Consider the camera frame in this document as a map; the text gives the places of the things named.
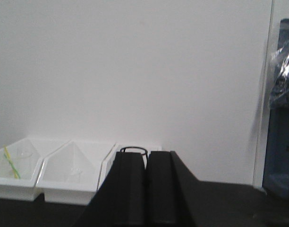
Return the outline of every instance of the white backdrop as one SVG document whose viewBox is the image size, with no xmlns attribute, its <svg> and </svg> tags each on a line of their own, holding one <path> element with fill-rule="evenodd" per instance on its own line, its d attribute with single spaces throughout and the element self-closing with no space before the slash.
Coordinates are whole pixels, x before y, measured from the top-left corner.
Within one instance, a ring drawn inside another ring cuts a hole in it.
<svg viewBox="0 0 289 227">
<path fill-rule="evenodd" d="M 0 0 L 0 147 L 27 135 L 176 150 L 252 183 L 271 0 Z"/>
</svg>

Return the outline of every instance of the white tray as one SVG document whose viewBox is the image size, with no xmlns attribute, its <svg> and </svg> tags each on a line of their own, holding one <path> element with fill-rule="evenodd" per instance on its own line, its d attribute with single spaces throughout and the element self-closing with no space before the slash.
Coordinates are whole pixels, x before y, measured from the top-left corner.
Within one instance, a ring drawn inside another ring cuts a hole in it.
<svg viewBox="0 0 289 227">
<path fill-rule="evenodd" d="M 0 149 L 0 198 L 33 201 L 41 190 L 35 188 L 43 159 L 56 151 L 65 141 L 22 139 L 9 146 L 7 150 L 13 165 L 20 175 L 16 179 L 11 165 Z"/>
<path fill-rule="evenodd" d="M 43 163 L 36 188 L 46 202 L 86 205 L 97 191 L 102 162 L 114 144 L 71 141 Z"/>
</svg>

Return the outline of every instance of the white plastic tray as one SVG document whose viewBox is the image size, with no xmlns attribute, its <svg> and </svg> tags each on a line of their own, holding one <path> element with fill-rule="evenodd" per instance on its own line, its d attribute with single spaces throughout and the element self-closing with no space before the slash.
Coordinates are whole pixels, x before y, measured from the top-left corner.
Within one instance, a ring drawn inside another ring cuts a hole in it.
<svg viewBox="0 0 289 227">
<path fill-rule="evenodd" d="M 71 141 L 43 163 L 36 187 L 46 202 L 87 205 L 94 196 L 102 162 L 114 144 Z"/>
<path fill-rule="evenodd" d="M 13 165 L 20 175 L 16 179 L 9 162 L 0 149 L 0 198 L 33 201 L 41 190 L 35 188 L 43 158 L 60 148 L 65 141 L 22 139 L 9 146 L 7 150 Z"/>
</svg>

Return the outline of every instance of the yellow-green straw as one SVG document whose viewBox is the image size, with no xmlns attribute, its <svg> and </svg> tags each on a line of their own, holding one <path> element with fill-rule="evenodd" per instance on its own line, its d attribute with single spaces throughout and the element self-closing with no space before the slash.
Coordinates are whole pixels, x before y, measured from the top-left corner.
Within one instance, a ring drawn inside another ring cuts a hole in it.
<svg viewBox="0 0 289 227">
<path fill-rule="evenodd" d="M 16 170 L 16 168 L 13 165 L 13 162 L 11 160 L 10 154 L 9 154 L 6 146 L 4 146 L 4 152 L 5 152 L 4 157 L 7 159 L 7 161 L 9 162 L 9 164 L 10 164 L 10 166 L 12 168 L 12 171 L 13 171 L 13 174 L 14 174 L 14 178 L 21 179 L 20 174 L 18 173 L 18 171 Z"/>
</svg>

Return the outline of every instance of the clear plastic cup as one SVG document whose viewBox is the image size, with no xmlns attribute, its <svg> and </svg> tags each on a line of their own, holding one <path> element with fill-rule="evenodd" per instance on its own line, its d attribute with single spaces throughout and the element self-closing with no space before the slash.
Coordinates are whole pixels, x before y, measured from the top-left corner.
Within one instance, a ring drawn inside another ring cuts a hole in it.
<svg viewBox="0 0 289 227">
<path fill-rule="evenodd" d="M 32 176 L 31 156 L 32 152 L 17 149 L 16 155 L 11 157 L 13 166 L 22 179 L 29 179 Z"/>
<path fill-rule="evenodd" d="M 70 183 L 80 183 L 82 172 L 83 171 L 78 168 L 71 168 L 69 174 L 65 174 L 65 181 Z"/>
</svg>

